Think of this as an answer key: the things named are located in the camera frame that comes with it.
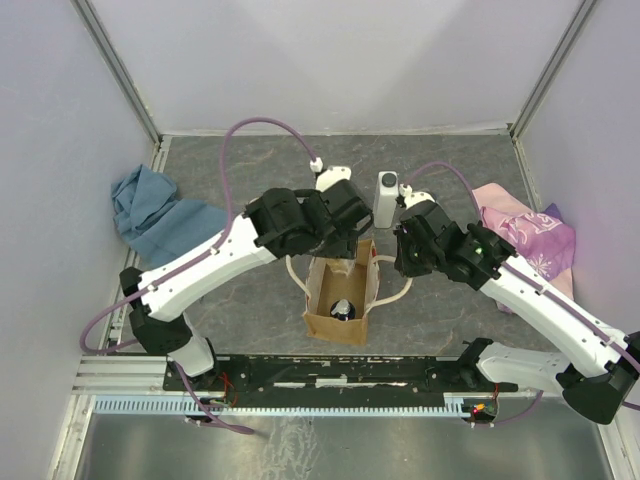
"floor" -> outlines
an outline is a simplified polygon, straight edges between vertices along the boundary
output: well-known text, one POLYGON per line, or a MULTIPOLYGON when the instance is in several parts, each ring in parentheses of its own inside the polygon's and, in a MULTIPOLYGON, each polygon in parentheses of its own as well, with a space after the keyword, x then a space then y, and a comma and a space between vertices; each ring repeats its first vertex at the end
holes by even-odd
MULTIPOLYGON (((504 399, 509 417, 530 400, 504 399)), ((76 480, 608 480, 596 427, 544 400, 535 415, 493 429, 460 419, 234 418, 251 437, 179 416, 94 415, 76 480)))
MULTIPOLYGON (((355 135, 308 140, 326 165, 351 167, 353 180, 372 203, 379 171, 396 170, 402 179, 435 160, 457 167, 474 188, 496 182, 528 203, 506 135, 355 135)), ((164 172, 178 184, 182 197, 224 205, 218 173, 220 144, 220 137, 172 139, 164 172)), ((313 186, 308 157, 292 137, 234 138, 227 165, 237 212, 270 187, 313 186)), ((425 173, 413 186, 434 192, 449 216, 461 225, 474 220, 465 190, 444 169, 425 173)), ((390 230, 371 232, 380 253, 395 255, 395 237, 390 230)), ((295 257, 294 266, 304 278, 308 258, 295 257)), ((379 298, 399 291, 404 284, 390 264, 381 269, 379 298)), ((220 353, 458 355, 464 350, 462 342, 476 337, 514 347, 553 350, 553 345, 520 318, 499 312, 489 298, 466 285, 451 283, 441 274, 417 278, 402 300, 374 309, 363 347, 307 337, 303 307, 302 292, 287 275, 284 262, 275 262, 209 293, 187 313, 220 353)))

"black circle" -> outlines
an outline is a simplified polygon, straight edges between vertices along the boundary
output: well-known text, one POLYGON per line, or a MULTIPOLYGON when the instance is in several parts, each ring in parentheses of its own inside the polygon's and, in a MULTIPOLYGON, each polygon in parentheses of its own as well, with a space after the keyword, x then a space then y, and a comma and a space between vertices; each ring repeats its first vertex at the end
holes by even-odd
POLYGON ((382 176, 382 185, 385 187, 393 187, 396 184, 397 178, 393 173, 385 173, 382 176))

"blue towel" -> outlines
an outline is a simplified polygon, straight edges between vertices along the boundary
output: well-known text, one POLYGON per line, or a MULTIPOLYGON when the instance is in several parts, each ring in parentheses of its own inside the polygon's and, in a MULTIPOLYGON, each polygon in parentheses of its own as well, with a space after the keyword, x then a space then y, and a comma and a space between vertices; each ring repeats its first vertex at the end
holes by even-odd
POLYGON ((213 237, 227 214, 200 200, 176 200, 176 184, 140 165, 111 185, 114 220, 125 242, 156 268, 213 237))

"white cable connector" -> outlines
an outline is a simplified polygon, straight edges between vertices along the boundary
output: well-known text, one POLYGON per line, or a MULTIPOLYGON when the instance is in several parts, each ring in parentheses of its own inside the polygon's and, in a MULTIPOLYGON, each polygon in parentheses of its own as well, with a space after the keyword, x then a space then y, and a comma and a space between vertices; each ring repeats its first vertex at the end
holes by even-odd
POLYGON ((398 187, 398 193, 401 197, 408 197, 409 195, 411 195, 411 192, 413 192, 413 188, 411 188, 411 185, 405 185, 401 183, 398 187))
POLYGON ((316 157, 315 161, 309 162, 309 168, 313 173, 320 173, 324 168, 324 164, 322 163, 322 159, 320 157, 316 157))

